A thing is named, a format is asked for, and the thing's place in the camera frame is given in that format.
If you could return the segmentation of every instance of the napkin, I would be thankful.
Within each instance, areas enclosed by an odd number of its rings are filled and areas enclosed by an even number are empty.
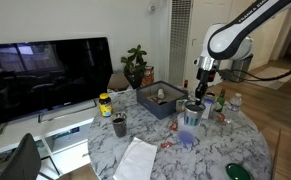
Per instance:
[[[156,156],[157,146],[136,137],[126,149],[113,176],[115,180],[149,180]]]

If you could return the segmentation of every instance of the green plate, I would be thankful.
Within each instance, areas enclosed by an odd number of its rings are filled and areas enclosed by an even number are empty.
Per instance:
[[[226,172],[227,172],[227,175],[232,180],[250,180],[251,179],[251,176],[246,171],[246,169],[244,169],[242,166],[235,163],[228,164],[226,166]]]

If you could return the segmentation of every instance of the cardboard box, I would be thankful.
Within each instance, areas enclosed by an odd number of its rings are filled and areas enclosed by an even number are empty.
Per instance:
[[[162,101],[166,102],[161,105],[153,100],[153,97],[157,97],[159,89],[163,89],[164,98]],[[187,94],[185,92],[164,81],[158,81],[136,89],[137,102],[142,104],[158,119],[163,119],[176,112],[176,100],[186,97]]]
[[[109,80],[109,83],[107,85],[107,92],[119,92],[119,91],[125,91],[127,89],[133,89],[128,80],[126,79],[124,73],[116,73],[112,74],[111,78]]]

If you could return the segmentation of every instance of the white tv stand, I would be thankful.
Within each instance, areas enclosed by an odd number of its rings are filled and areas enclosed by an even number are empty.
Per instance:
[[[98,103],[96,105],[96,107],[88,109],[88,107],[94,106],[93,101],[90,101],[45,114],[43,119],[62,117],[43,123],[38,122],[37,115],[9,122],[0,134],[0,153],[16,148],[22,137],[26,133],[31,133],[40,150],[42,158],[41,172],[44,174],[57,179],[63,174],[84,166],[90,163],[87,138],[90,124],[99,113]],[[55,138],[55,135],[76,127],[79,127],[79,132]]]

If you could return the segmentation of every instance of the potted plant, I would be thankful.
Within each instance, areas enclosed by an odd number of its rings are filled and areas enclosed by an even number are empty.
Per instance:
[[[144,70],[146,63],[143,55],[147,52],[141,50],[141,45],[127,51],[131,55],[129,57],[122,57],[121,63],[125,63],[124,74],[134,89],[138,88],[142,83],[144,77]]]

